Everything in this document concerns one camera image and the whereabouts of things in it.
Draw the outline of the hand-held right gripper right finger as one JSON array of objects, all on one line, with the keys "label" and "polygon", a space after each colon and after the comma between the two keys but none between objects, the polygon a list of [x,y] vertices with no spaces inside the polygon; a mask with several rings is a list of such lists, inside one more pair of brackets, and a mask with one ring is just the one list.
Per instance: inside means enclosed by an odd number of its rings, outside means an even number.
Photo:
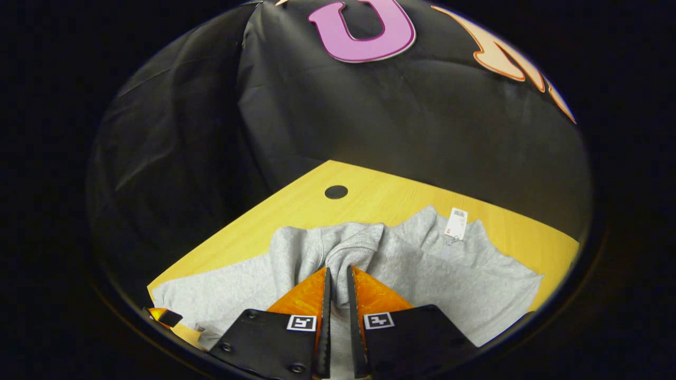
[{"label": "hand-held right gripper right finger", "polygon": [[480,353],[437,305],[413,306],[354,265],[347,285],[356,378],[439,377]]}]

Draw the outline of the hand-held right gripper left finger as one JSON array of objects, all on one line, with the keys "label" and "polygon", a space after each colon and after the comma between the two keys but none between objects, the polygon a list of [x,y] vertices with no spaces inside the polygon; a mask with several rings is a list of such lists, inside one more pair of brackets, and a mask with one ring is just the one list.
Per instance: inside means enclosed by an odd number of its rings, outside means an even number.
[{"label": "hand-held right gripper left finger", "polygon": [[244,310],[210,356],[260,379],[331,377],[331,285],[320,269],[267,310]]}]

